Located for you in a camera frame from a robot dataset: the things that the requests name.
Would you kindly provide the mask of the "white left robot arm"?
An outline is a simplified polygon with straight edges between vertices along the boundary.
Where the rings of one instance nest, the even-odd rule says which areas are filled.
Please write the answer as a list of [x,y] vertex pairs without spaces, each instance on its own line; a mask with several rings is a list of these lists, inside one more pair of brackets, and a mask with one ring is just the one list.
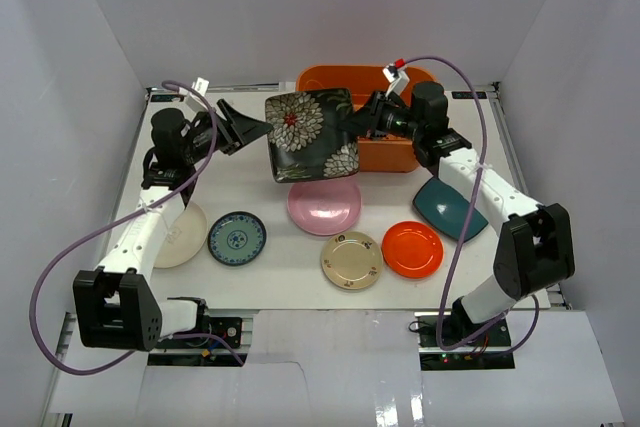
[[159,302],[150,279],[171,227],[195,190],[197,167],[210,153],[232,155],[273,128],[223,99],[217,106],[218,112],[201,111],[193,119],[174,107],[152,116],[152,146],[143,160],[137,216],[126,222],[97,267],[80,271],[73,282],[84,346],[150,351],[173,334],[191,346],[209,339],[212,324],[204,316],[204,301],[173,297]]

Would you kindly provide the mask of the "black square floral plate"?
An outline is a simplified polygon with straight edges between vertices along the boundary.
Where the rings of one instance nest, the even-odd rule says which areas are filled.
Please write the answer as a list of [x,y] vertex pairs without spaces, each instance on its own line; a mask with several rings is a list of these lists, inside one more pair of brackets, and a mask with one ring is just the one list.
[[280,184],[349,177],[359,172],[358,138],[340,128],[354,113],[345,88],[296,91],[265,101],[271,171]]

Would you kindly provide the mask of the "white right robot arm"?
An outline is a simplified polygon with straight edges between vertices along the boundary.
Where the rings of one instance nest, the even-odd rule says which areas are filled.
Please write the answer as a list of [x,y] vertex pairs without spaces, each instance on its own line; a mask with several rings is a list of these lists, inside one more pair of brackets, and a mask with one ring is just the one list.
[[487,323],[574,275],[568,211],[525,195],[489,167],[450,127],[448,99],[439,83],[416,84],[408,103],[375,91],[340,127],[362,137],[384,133],[411,141],[419,164],[465,198],[496,232],[492,274],[453,304],[449,320],[459,343],[477,344],[488,332]]

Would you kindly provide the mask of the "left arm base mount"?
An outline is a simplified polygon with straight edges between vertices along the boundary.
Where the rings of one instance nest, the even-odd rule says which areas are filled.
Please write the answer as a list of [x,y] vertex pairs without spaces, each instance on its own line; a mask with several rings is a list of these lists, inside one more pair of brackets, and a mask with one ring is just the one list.
[[[205,316],[203,329],[205,334],[222,338],[233,350],[239,349],[242,345],[243,319],[241,317]],[[152,353],[199,354],[216,350],[227,351],[218,340],[206,336],[190,337],[189,339],[177,339],[176,336],[173,336],[160,341]]]

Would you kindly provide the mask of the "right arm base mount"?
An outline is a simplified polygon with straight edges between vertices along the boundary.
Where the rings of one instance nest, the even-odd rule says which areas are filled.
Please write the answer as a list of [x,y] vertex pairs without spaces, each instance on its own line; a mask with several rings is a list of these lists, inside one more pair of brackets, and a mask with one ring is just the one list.
[[[438,317],[436,315],[423,315],[417,316],[415,320],[409,323],[408,330],[418,335],[418,343],[421,348],[439,348],[436,338],[437,319]],[[448,320],[448,315],[445,315],[441,332],[442,343],[444,345],[457,343],[463,338],[470,336],[473,331],[474,328],[465,331],[461,327],[455,327]],[[512,339],[507,323],[505,320],[501,320],[475,340],[467,342],[456,351],[440,351],[440,357],[444,362],[452,359],[475,361],[484,354],[508,350],[511,346]]]

